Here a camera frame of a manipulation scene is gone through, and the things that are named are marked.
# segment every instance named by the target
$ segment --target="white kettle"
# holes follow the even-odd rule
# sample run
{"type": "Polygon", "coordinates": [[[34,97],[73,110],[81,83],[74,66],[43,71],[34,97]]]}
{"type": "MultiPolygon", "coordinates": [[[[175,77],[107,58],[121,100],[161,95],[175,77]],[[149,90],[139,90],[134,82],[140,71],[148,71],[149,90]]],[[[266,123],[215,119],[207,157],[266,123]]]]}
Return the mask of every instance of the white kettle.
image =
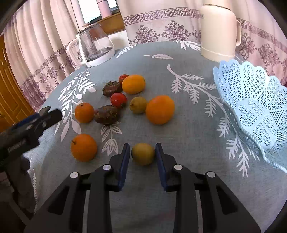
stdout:
{"type": "Polygon", "coordinates": [[[76,38],[68,44],[67,51],[77,66],[86,65],[87,67],[102,64],[115,54],[114,44],[97,23],[78,32],[76,38]],[[79,42],[82,61],[72,52],[72,46],[76,42],[79,42]]]}
{"type": "Polygon", "coordinates": [[[241,43],[241,23],[231,11],[230,0],[203,0],[199,10],[202,56],[220,62],[235,57],[241,43]]]}

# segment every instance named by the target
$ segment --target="glass teapot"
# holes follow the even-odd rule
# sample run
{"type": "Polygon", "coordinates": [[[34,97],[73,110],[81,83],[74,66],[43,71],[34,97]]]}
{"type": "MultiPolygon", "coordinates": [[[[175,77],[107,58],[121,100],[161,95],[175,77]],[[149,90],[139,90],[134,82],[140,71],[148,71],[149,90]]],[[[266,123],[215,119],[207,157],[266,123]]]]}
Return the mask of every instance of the glass teapot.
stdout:
{"type": "Polygon", "coordinates": [[[78,32],[76,38],[69,43],[67,51],[77,66],[86,65],[87,67],[102,64],[115,54],[114,44],[98,23],[89,25],[78,32]],[[82,61],[72,52],[72,48],[77,42],[82,61]]]}

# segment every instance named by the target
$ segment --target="teapot handle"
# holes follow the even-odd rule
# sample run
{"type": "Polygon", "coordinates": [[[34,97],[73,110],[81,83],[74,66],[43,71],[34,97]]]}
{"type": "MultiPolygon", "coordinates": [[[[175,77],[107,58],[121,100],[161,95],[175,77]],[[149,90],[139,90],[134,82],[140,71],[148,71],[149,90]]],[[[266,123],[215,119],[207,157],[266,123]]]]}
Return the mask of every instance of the teapot handle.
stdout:
{"type": "Polygon", "coordinates": [[[236,46],[239,46],[241,44],[241,23],[236,20],[236,26],[237,26],[237,34],[236,34],[236,46]]]}
{"type": "Polygon", "coordinates": [[[67,47],[67,51],[69,52],[69,55],[71,56],[71,59],[75,63],[76,66],[84,65],[84,62],[80,62],[78,58],[75,56],[75,54],[72,52],[72,45],[78,42],[78,38],[73,39],[67,47]]]}

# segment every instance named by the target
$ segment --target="pink cylinder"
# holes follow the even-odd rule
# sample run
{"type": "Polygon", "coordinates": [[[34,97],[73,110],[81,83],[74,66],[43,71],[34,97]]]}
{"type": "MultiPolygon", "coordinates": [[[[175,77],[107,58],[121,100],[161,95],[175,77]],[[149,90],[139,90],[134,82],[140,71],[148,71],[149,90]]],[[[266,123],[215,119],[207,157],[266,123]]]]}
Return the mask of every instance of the pink cylinder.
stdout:
{"type": "Polygon", "coordinates": [[[101,13],[102,18],[112,15],[110,6],[107,0],[97,0],[97,4],[101,13]]]}

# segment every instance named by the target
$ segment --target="white lid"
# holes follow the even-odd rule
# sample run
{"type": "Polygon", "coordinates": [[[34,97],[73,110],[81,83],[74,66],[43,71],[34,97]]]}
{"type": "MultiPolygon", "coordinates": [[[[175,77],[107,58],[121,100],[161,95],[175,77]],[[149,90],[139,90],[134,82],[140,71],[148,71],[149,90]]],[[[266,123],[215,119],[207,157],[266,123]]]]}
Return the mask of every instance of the white lid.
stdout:
{"type": "Polygon", "coordinates": [[[231,10],[230,0],[203,0],[203,5],[216,5],[231,10]]]}

